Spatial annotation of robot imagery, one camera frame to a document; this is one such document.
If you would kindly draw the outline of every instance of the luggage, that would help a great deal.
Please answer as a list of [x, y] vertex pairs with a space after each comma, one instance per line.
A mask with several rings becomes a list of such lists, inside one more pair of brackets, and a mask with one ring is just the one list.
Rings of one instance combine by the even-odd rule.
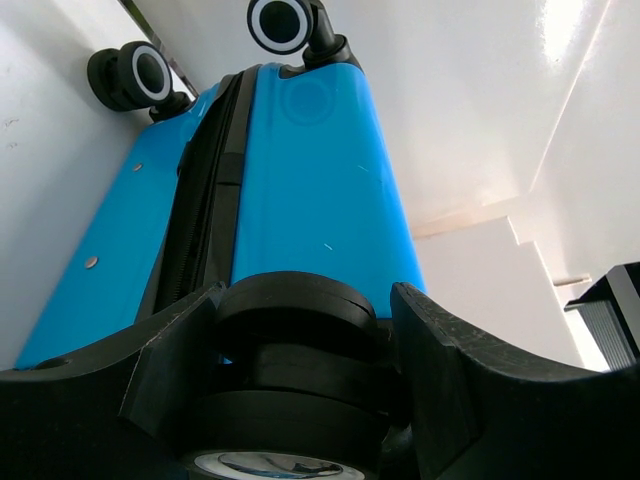
[[248, 16], [252, 35], [276, 53], [308, 43], [305, 65], [248, 68], [193, 103], [173, 92], [150, 44], [91, 58], [98, 98], [113, 110], [151, 107], [156, 123], [133, 146], [17, 368], [99, 341], [213, 282], [319, 274], [358, 290], [381, 319], [391, 316], [393, 283], [424, 290], [371, 92], [346, 38], [318, 28], [324, 18], [304, 8], [287, 31], [267, 7]]

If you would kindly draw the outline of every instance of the metal screw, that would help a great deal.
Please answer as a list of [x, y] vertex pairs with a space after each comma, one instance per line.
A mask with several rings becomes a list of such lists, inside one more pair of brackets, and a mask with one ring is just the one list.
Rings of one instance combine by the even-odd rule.
[[84, 262], [84, 268], [89, 269], [93, 268], [98, 264], [98, 257], [89, 257], [87, 261]]

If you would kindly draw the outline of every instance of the scuff mark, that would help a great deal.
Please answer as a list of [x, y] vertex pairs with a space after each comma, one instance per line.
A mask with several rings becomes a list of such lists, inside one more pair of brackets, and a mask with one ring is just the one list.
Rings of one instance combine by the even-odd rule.
[[2, 124], [2, 128], [4, 128], [5, 130], [8, 130], [9, 127], [11, 127], [11, 125], [13, 125], [14, 123], [18, 123], [20, 121], [20, 119], [18, 117], [11, 117], [11, 118], [7, 118], [3, 124]]

